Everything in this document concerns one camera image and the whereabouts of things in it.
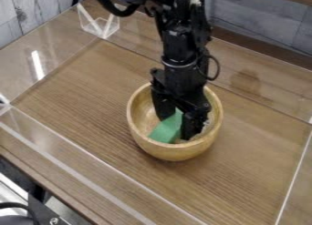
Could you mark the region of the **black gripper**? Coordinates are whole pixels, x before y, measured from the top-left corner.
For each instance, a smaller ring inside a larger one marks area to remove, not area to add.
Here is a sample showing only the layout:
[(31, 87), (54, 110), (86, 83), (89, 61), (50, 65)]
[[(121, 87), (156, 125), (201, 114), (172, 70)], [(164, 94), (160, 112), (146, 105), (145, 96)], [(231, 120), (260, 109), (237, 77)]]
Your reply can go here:
[(211, 102), (204, 95), (209, 78), (209, 60), (162, 61), (164, 69), (153, 68), (152, 96), (157, 117), (168, 119), (176, 109), (184, 112), (181, 138), (200, 134), (209, 120)]

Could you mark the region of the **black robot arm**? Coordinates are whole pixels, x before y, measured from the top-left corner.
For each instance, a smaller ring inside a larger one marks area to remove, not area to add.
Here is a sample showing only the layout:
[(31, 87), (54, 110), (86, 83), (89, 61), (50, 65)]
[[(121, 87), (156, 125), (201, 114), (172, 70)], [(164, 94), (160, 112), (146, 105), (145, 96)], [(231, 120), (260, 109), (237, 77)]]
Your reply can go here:
[(204, 129), (212, 105), (204, 87), (217, 79), (209, 75), (211, 23), (207, 0), (98, 0), (102, 7), (120, 17), (128, 17), (142, 8), (156, 19), (164, 46), (162, 68), (150, 70), (152, 96), (156, 114), (169, 118), (177, 110), (184, 112), (181, 139), (193, 138)]

